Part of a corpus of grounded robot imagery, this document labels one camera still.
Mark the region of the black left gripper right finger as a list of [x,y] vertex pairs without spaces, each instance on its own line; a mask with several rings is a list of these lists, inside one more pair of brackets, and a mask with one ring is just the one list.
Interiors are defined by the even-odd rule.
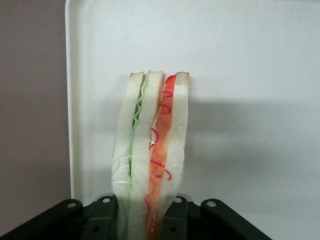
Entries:
[[162,240],[269,240],[270,237],[218,199],[196,205],[176,196],[161,227]]

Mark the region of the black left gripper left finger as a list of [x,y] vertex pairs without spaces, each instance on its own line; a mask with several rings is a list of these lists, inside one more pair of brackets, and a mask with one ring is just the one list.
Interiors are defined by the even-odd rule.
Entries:
[[64,200],[2,235],[2,240],[115,240],[117,198],[104,195],[84,206]]

